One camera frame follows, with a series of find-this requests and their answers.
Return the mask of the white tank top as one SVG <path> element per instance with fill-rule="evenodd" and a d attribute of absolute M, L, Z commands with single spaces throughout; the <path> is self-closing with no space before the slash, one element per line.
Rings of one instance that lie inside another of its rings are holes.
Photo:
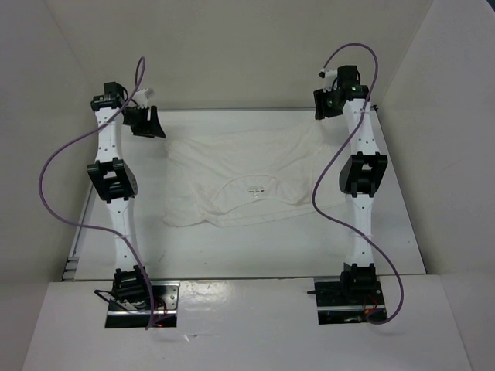
<path fill-rule="evenodd" d="M 311 213 L 316 181 L 338 148 L 320 124 L 174 138 L 162 220 L 234 227 Z"/>

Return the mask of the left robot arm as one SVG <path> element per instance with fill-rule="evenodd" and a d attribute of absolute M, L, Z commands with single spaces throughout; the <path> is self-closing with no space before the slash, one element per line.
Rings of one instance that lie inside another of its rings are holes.
<path fill-rule="evenodd" d="M 111 295 L 119 304 L 124 302 L 135 308 L 150 308 L 154 290 L 145 283 L 142 269 L 135 255 L 128 247 L 137 246 L 134 200 L 138 195 L 138 182 L 123 159 L 121 150 L 121 129 L 128 126 L 134 136 L 144 138 L 165 138 L 159 122 L 158 108 L 149 106 L 151 89 L 141 89 L 122 108 L 128 97 L 127 90 L 117 82 L 104 84 L 104 93 L 93 97 L 90 106 L 98 124 L 105 124 L 113 115 L 118 116 L 101 129 L 98 134 L 98 149 L 94 163 L 87 166 L 87 173 L 100 199 L 106 203 L 111 216 L 115 236 L 114 283 Z"/>

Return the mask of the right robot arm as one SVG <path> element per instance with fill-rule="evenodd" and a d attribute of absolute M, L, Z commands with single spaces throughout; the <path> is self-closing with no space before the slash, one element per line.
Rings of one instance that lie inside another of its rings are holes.
<path fill-rule="evenodd" d="M 326 86 L 313 95 L 316 119 L 343 115 L 349 130 L 351 154 L 340 170 L 339 187 L 346 196 L 353 217 L 351 248 L 346 253 L 340 282 L 335 289 L 323 287 L 323 293 L 337 299 L 338 305 L 360 305 L 377 290 L 371 236 L 371 212 L 388 159 L 380 153 L 365 101 L 369 89 L 360 82 L 356 66 L 346 65 L 320 73 Z"/>

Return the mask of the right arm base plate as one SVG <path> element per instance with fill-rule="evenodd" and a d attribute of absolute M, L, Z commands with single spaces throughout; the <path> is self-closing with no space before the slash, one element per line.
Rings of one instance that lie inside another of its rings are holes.
<path fill-rule="evenodd" d="M 314 288 L 307 294 L 315 296 L 320 325 L 363 323 L 369 319 L 381 322 L 387 319 L 379 281 L 371 288 L 351 290 L 335 277 L 316 278 Z"/>

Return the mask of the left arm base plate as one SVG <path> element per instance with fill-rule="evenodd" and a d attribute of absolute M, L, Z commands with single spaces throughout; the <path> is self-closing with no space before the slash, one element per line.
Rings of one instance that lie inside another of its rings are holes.
<path fill-rule="evenodd" d="M 175 328 L 179 307 L 178 281 L 153 281 L 154 309 L 150 328 Z M 137 301 L 109 297 L 105 328 L 147 328 L 151 306 L 149 298 Z"/>

